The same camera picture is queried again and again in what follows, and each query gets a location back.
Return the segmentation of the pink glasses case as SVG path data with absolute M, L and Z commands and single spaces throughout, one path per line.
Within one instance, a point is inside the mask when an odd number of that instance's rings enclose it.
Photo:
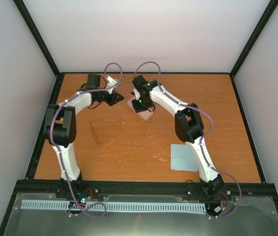
M 150 112 L 150 111 L 143 111 L 143 112 L 136 113 L 132 105 L 132 100 L 133 99 L 131 98 L 127 101 L 127 106 L 131 109 L 131 111 L 133 111 L 137 116 L 142 118 L 144 121 L 147 121 L 154 115 L 154 112 Z

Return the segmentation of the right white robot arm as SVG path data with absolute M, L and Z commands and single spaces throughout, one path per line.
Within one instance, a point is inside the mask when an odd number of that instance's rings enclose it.
M 174 117 L 175 134 L 192 151 L 198 165 L 201 190 L 206 198 L 214 197 L 223 187 L 221 174 L 216 170 L 204 140 L 204 124 L 200 109 L 169 93 L 158 81 L 147 81 L 142 75 L 132 80 L 136 113 L 150 111 L 159 104 Z

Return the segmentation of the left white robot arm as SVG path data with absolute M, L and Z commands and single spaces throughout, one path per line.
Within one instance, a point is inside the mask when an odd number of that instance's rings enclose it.
M 47 106 L 43 134 L 56 152 L 61 178 L 70 181 L 66 191 L 73 198 L 80 197 L 84 192 L 84 185 L 77 181 L 81 178 L 81 171 L 74 152 L 77 136 L 76 115 L 94 102 L 105 102 L 113 106 L 122 101 L 124 97 L 116 91 L 120 84 L 120 80 L 109 75 L 103 77 L 90 74 L 87 82 L 72 97 Z

